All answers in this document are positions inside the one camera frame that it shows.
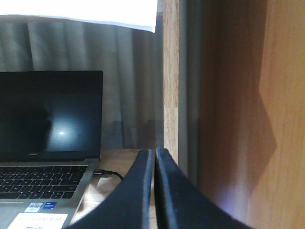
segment laptop keyboard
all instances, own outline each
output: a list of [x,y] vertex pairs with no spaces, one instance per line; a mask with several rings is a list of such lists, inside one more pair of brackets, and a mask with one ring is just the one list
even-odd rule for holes
[[87,166],[0,167],[0,199],[71,198]]

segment black cable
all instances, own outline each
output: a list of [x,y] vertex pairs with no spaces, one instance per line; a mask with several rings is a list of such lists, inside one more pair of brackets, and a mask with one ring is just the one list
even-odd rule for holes
[[96,169],[93,174],[95,175],[116,175],[118,176],[121,180],[123,180],[123,176],[117,172],[111,171],[111,170],[105,170],[105,169]]

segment intel sticker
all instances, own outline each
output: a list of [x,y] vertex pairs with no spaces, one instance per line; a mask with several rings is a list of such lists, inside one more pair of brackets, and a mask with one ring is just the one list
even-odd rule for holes
[[31,202],[24,212],[38,212],[44,202]]
[[46,202],[43,209],[44,210],[52,210],[56,205],[56,202]]

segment light wood grain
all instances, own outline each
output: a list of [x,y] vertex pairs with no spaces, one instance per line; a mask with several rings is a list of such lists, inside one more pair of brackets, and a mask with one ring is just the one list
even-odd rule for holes
[[179,0],[163,0],[164,147],[178,163]]
[[[125,176],[132,166],[138,150],[103,150],[99,168],[116,171]],[[74,217],[74,222],[86,216],[97,207],[118,186],[117,176],[94,177],[90,183],[81,206]],[[151,190],[151,204],[149,207],[150,228],[157,229],[153,189]]]
[[305,228],[305,1],[220,1],[200,188],[257,229]]

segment white paper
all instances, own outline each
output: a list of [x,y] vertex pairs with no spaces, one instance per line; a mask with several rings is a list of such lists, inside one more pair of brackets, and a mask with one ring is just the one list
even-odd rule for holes
[[68,214],[20,213],[8,229],[61,229]]
[[18,16],[69,19],[155,31],[157,0],[7,0],[0,21]]

